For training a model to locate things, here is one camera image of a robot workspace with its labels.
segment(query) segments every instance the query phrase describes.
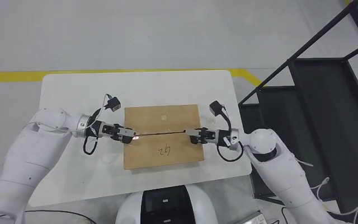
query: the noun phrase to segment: yellow floor line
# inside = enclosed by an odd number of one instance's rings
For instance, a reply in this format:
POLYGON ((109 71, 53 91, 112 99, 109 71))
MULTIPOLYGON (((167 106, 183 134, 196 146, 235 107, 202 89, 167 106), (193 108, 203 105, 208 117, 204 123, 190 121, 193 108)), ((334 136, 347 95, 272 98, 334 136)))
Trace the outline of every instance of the yellow floor line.
POLYGON ((111 72, 162 72, 162 71, 200 71, 200 70, 228 70, 232 77, 243 77, 254 86, 258 86, 261 80, 242 68, 228 69, 132 69, 132 70, 79 70, 79 71, 28 71, 28 72, 0 72, 0 82, 39 82, 47 74, 71 74, 71 73, 111 73, 111 72))

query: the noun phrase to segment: white cable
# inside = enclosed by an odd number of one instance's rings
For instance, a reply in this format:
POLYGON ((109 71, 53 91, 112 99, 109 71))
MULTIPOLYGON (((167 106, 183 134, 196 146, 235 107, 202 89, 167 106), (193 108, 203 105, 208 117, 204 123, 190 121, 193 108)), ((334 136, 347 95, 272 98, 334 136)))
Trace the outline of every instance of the white cable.
MULTIPOLYGON (((316 193, 317 199, 320 200, 322 204, 324 204, 324 203, 323 203, 323 201, 319 198, 319 190, 321 189, 321 187, 322 187, 324 184, 327 184, 328 181, 329 181, 329 177, 326 177, 320 184, 318 184, 317 186, 314 186, 314 187, 311 188, 311 189, 317 188, 317 193, 316 193)), ((331 213, 333 213, 333 214, 337 214, 337 215, 340 215, 340 216, 345 216, 345 215, 348 215, 348 214, 356 213, 356 214, 354 215, 353 223, 356 223, 356 221, 357 221, 358 207, 356 207, 356 208, 353 209, 352 211, 346 212, 346 213, 337 213, 337 212, 334 212, 334 211, 328 209, 327 207, 326 207, 326 210, 329 211, 329 212, 331 212, 331 213)))
POLYGON ((226 116, 229 118, 229 114, 228 114, 228 111, 226 110, 225 106, 223 106, 223 109, 225 110, 226 116))
POLYGON ((91 138, 90 140, 89 140, 89 142, 87 142, 87 145, 89 145, 91 142, 98 142, 98 139, 97 138, 91 138))
POLYGON ((42 123, 42 122, 29 122, 28 124, 25 125, 25 127, 28 126, 29 124, 41 124, 41 125, 43 125, 43 126, 52 128, 52 129, 54 129, 54 130, 59 130, 59 131, 64 132, 64 133, 68 133, 68 132, 80 132, 80 131, 82 131, 82 130, 85 130, 85 129, 87 129, 87 128, 90 128, 96 121, 98 121, 98 119, 100 118, 100 116, 101 116, 101 114, 102 114, 103 108, 105 107, 106 96, 108 96, 108 94, 105 94, 105 97, 103 98, 103 103, 102 103, 101 110, 100 110, 98 116, 95 118, 95 120, 92 122, 91 125, 89 125, 89 126, 83 128, 83 129, 80 129, 80 130, 62 130, 62 129, 59 129, 59 128, 51 127, 51 126, 49 126, 49 125, 47 125, 47 124, 44 124, 44 123, 42 123))
POLYGON ((304 164, 306 166, 313 166, 312 164, 310 164, 309 162, 304 162, 304 161, 300 161, 298 158, 295 157, 295 159, 297 160, 297 162, 300 162, 301 164, 304 164))

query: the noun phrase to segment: plywood board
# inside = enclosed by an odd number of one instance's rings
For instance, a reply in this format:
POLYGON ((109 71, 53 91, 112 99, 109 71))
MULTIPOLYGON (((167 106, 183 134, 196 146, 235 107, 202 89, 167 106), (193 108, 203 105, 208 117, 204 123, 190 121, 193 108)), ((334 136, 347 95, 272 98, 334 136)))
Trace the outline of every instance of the plywood board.
MULTIPOLYGON (((197 105, 125 108, 125 127, 136 134, 180 132, 200 128, 197 105)), ((124 169, 204 160, 202 145, 190 143, 184 133, 140 136, 124 146, 124 169)))
MULTIPOLYGON (((197 104, 201 127, 225 129, 225 120, 214 117, 208 109, 218 100, 227 108, 232 126, 242 128, 233 79, 230 72, 219 70, 53 74, 42 82, 39 107, 62 108, 73 115, 92 114, 107 92, 117 96, 123 106, 115 113, 101 114, 100 120, 108 124, 124 125, 127 107, 197 104), (78 94, 78 87, 83 85, 93 91, 78 94)), ((205 160, 201 162, 124 170, 124 144, 110 138, 98 141, 95 153, 87 156, 81 150, 83 138, 71 138, 57 165, 35 189, 30 205, 46 206, 251 173, 251 162, 245 154, 237 162, 225 162, 215 144, 202 146, 205 160)), ((221 153, 229 159, 238 156, 231 150, 222 149, 221 153)))

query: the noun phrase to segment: white table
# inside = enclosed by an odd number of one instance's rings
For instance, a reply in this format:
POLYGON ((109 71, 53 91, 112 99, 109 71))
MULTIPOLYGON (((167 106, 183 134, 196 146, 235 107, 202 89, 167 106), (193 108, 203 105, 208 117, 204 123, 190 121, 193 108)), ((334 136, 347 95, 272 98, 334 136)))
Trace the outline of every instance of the white table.
MULTIPOLYGON (((124 123, 124 108, 131 106, 198 104, 200 123, 209 129, 226 129, 209 104, 218 100, 227 108, 232 126, 242 128, 231 75, 228 71, 54 74, 43 79, 40 108, 61 107, 70 114, 91 115, 105 93, 117 96, 122 108, 106 110, 100 120, 124 123)), ((31 206, 104 197, 231 178, 251 173, 244 155, 237 162, 223 161, 213 144, 204 145, 204 161, 135 170, 123 168, 123 145, 99 140, 92 156, 82 151, 83 138, 72 138, 56 167, 43 179, 30 199, 31 206)), ((238 154, 222 149, 234 158, 238 154)))

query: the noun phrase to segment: black cable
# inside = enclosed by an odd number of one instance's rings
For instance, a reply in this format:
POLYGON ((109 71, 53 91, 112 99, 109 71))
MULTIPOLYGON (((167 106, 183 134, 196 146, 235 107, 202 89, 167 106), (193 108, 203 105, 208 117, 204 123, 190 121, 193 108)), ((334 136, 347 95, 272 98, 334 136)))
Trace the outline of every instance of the black cable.
MULTIPOLYGON (((96 111, 92 114, 92 116, 89 118, 90 121, 89 121, 88 123, 91 124, 91 123, 93 123, 93 121, 96 120, 96 118, 97 118, 97 116, 99 115, 101 109, 102 109, 102 108, 99 108, 98 110, 96 110, 96 111)), ((86 150, 86 145, 87 145, 88 136, 86 136, 86 138, 84 139, 84 143, 83 143, 83 152, 84 152, 85 154, 89 155, 89 156, 92 155, 92 154, 95 152, 96 147, 97 147, 97 143, 98 143, 98 134, 97 134, 97 133, 94 133, 94 134, 96 134, 97 137, 96 137, 95 145, 94 145, 94 147, 93 147, 93 149, 92 149, 91 152, 87 152, 87 150, 86 150)))
POLYGON ((229 115, 226 116, 226 114, 224 114, 223 112, 221 112, 221 115, 223 116, 224 120, 228 123, 229 133, 231 133, 232 129, 231 129, 231 121, 230 121, 230 119, 229 119, 229 115))
POLYGON ((235 162, 235 161, 238 161, 238 160, 242 157, 242 155, 244 154, 244 147, 242 146, 241 142, 239 142, 239 144, 240 144, 240 146, 241 146, 241 154, 240 154, 237 158, 234 158, 233 160, 228 160, 227 158, 225 158, 225 157, 221 154, 221 152, 220 152, 220 150, 219 150, 219 145, 218 145, 218 144, 216 144, 216 149, 218 150, 219 156, 220 156, 224 161, 226 161, 226 162, 235 162))
POLYGON ((75 214, 75 215, 78 215, 78 216, 81 216, 83 218, 86 218, 88 219, 92 224, 97 224, 95 221, 93 221, 91 218, 83 215, 83 214, 80 214, 80 213, 77 213, 77 212, 70 212, 70 211, 62 211, 62 210, 29 210, 29 211, 25 211, 25 212, 60 212, 60 213, 69 213, 69 214, 75 214))
POLYGON ((285 209, 285 208, 286 208, 286 207, 282 207, 281 213, 282 213, 282 216, 283 216, 284 219, 285 219, 286 224, 289 224, 288 221, 287 221, 287 218, 286 218, 286 216, 285 216, 285 214, 284 214, 284 209, 285 209))

